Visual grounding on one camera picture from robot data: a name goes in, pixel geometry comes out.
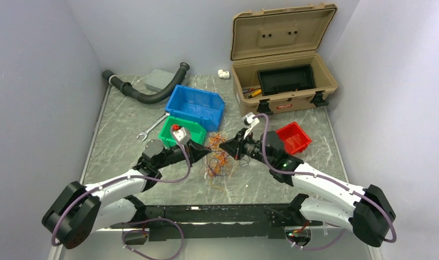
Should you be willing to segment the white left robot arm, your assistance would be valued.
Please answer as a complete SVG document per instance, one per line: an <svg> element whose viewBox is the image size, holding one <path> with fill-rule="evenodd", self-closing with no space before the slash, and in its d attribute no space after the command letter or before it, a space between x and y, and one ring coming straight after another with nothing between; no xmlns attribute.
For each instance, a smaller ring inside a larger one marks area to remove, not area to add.
<svg viewBox="0 0 439 260"><path fill-rule="evenodd" d="M124 174L88 185L69 183L42 218L42 225L51 232L52 245L73 249L98 229L117 223L141 226L145 212L133 195L151 189L156 183L172 183L162 178L160 169L183 161L190 170L210 153L211 149L192 140L169 148L152 140L136 165Z"/></svg>

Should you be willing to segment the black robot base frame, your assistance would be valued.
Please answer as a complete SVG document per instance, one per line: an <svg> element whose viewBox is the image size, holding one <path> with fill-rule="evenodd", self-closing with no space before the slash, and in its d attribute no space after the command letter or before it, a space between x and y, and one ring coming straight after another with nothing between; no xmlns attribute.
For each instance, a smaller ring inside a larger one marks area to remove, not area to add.
<svg viewBox="0 0 439 260"><path fill-rule="evenodd" d="M320 221L306 220L293 203L219 204L219 205L145 205L135 197L136 215L126 222L111 225L112 229L145 229L150 242L180 238L243 238L284 239L295 232L308 241L307 232Z"/></svg>

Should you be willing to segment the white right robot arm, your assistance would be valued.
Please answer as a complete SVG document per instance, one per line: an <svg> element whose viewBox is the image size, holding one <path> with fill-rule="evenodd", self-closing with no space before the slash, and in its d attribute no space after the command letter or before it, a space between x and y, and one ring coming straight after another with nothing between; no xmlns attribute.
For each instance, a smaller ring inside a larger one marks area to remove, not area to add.
<svg viewBox="0 0 439 260"><path fill-rule="evenodd" d="M291 202L288 218L300 225L306 220L320 221L351 231L360 241L373 247L396 241L393 222L396 214L383 190L376 185L367 188L329 176L303 160L287 153L284 143L274 132L267 139L254 140L240 131L219 147L240 160L243 156L263 163L275 180L320 195L324 200L298 194Z"/></svg>

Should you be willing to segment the white pipe elbow fitting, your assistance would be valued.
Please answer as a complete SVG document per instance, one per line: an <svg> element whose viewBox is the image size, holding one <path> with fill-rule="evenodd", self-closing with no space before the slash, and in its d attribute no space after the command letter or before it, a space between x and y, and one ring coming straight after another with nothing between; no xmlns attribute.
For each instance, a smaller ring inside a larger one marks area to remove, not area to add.
<svg viewBox="0 0 439 260"><path fill-rule="evenodd" d="M230 78L230 72L229 71L226 71L226 70L223 70L223 69L219 69L217 71L217 73L218 73L218 76L219 76L220 79L229 79Z"/></svg>

